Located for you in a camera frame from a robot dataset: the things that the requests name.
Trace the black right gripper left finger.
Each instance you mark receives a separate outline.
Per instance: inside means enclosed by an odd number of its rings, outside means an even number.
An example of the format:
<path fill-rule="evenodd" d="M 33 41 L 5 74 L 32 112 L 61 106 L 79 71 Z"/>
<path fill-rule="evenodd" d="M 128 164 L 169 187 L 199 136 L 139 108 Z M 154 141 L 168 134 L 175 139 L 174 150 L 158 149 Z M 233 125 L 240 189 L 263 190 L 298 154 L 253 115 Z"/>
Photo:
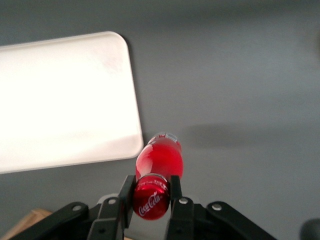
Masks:
<path fill-rule="evenodd" d="M 88 240 L 123 240 L 125 229 L 133 215 L 133 193 L 136 177 L 128 175 L 119 193 L 109 196 L 100 204 L 97 218 L 92 222 Z"/>

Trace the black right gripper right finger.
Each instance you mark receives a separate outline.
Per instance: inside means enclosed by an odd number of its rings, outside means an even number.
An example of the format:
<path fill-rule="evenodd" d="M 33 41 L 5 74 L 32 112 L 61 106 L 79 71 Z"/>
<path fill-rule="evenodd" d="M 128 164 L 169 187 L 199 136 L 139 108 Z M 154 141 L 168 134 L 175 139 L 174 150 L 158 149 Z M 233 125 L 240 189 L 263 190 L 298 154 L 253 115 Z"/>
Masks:
<path fill-rule="evenodd" d="M 183 196 L 181 180 L 177 175 L 170 177 L 170 218 L 164 239 L 194 239 L 194 202 Z"/>

